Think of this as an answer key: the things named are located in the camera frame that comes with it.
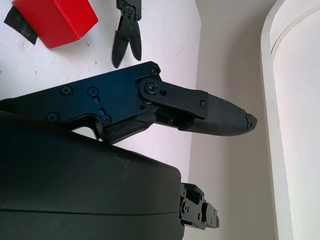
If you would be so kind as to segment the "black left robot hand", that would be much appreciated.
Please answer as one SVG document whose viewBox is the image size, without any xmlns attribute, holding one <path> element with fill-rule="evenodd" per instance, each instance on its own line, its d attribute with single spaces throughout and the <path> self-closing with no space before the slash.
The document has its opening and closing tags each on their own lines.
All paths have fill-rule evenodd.
<svg viewBox="0 0 320 240">
<path fill-rule="evenodd" d="M 116 8 L 121 12 L 118 29 L 115 31 L 111 60 L 115 68 L 120 66 L 127 47 L 130 46 L 134 58 L 142 58 L 142 40 L 139 21 L 142 18 L 140 0 L 117 0 Z"/>
</svg>

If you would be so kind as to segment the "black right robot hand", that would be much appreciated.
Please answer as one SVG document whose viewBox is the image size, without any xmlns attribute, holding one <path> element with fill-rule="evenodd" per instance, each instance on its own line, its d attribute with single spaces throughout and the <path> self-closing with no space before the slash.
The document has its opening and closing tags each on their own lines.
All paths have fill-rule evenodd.
<svg viewBox="0 0 320 240">
<path fill-rule="evenodd" d="M 168 164 L 116 146 L 153 124 L 239 136 L 257 119 L 145 62 L 0 102 L 3 240 L 181 240 L 216 209 Z"/>
</svg>

